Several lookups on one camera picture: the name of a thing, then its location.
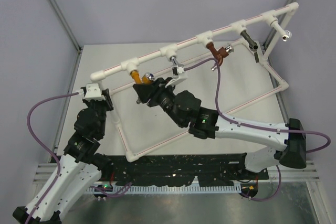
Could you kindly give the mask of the yellow water faucet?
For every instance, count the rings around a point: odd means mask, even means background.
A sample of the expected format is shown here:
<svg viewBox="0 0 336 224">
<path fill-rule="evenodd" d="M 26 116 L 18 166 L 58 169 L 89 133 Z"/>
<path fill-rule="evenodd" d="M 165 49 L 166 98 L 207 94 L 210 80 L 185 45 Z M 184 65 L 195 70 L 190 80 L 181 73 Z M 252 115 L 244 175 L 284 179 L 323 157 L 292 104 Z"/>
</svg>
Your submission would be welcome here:
<svg viewBox="0 0 336 224">
<path fill-rule="evenodd" d="M 146 72 L 143 76 L 140 76 L 137 70 L 133 70 L 131 72 L 131 77 L 134 80 L 134 84 L 153 84 L 155 82 L 155 76 L 150 72 Z"/>
</svg>

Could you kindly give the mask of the white PVC pipe frame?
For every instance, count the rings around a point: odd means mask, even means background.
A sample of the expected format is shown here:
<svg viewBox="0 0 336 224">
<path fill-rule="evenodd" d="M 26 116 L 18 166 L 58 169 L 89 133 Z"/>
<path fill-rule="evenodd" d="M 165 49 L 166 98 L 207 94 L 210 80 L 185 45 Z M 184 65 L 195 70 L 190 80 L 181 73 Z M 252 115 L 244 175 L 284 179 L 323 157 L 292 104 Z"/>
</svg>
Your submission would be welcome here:
<svg viewBox="0 0 336 224">
<path fill-rule="evenodd" d="M 288 83 L 274 71 L 267 59 L 270 51 L 259 55 L 259 63 L 254 63 L 252 51 L 244 39 L 233 42 L 235 52 L 222 66 L 221 76 L 209 70 L 206 65 L 192 68 L 192 64 L 212 59 L 207 49 L 197 53 L 196 45 L 205 47 L 217 35 L 230 31 L 246 30 L 248 25 L 266 22 L 268 25 L 277 21 L 285 29 L 292 16 L 297 11 L 298 3 L 290 3 L 285 7 L 264 12 L 247 20 L 240 20 L 226 27 L 206 31 L 191 39 L 177 44 L 164 45 L 149 54 L 128 59 L 108 69 L 96 71 L 90 75 L 92 82 L 109 86 L 115 85 L 111 95 L 117 103 L 117 110 L 108 116 L 108 142 L 101 149 L 110 155 L 124 155 L 130 161 L 145 155 L 169 154 L 233 154 L 255 152 L 263 145 L 232 138 L 217 138 L 201 140 L 193 137 L 187 129 L 177 127 L 168 116 L 159 109 L 150 111 L 145 105 L 131 102 L 135 94 L 131 85 L 121 85 L 121 72 L 131 74 L 133 70 L 153 67 L 157 76 L 167 76 L 169 70 L 161 69 L 164 58 L 175 56 L 178 52 L 186 54 L 187 79 L 176 85 L 178 91 L 188 90 L 200 98 L 202 105 L 215 105 L 216 83 L 220 80 L 228 85 L 219 96 L 219 103 L 235 116 L 243 112 L 246 120 L 256 122 L 259 118 L 277 119 L 280 111 L 275 109 L 275 95 L 288 88 Z"/>
</svg>

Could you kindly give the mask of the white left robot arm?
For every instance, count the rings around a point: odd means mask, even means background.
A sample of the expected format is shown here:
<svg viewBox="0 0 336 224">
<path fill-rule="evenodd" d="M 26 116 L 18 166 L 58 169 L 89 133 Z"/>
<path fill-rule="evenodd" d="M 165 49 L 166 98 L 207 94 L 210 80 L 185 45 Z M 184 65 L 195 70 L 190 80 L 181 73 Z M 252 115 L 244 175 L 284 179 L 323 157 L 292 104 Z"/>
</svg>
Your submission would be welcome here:
<svg viewBox="0 0 336 224">
<path fill-rule="evenodd" d="M 112 175 L 111 160 L 97 149 L 106 130 L 107 112 L 113 111 L 108 89 L 90 83 L 81 88 L 82 109 L 74 123 L 75 132 L 56 169 L 43 188 L 26 206 L 17 207 L 13 217 L 19 223 L 61 223 L 81 195 L 98 180 Z"/>
</svg>

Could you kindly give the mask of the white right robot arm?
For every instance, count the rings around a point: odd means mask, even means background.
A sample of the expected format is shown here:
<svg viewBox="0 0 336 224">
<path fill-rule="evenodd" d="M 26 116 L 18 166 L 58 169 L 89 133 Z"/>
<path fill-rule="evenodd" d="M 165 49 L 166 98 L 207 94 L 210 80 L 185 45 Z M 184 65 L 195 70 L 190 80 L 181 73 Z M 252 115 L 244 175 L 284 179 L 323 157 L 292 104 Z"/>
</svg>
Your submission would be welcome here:
<svg viewBox="0 0 336 224">
<path fill-rule="evenodd" d="M 303 169 L 306 161 L 306 137 L 300 133 L 301 123 L 266 124 L 238 119 L 204 108 L 201 100 L 188 91 L 174 94 L 167 85 L 170 79 L 158 78 L 152 84 L 134 84 L 140 103 L 159 106 L 180 128 L 187 128 L 196 138 L 232 138 L 263 145 L 264 148 L 246 153 L 238 165 L 240 177 L 249 179 L 264 168 L 282 165 Z"/>
</svg>

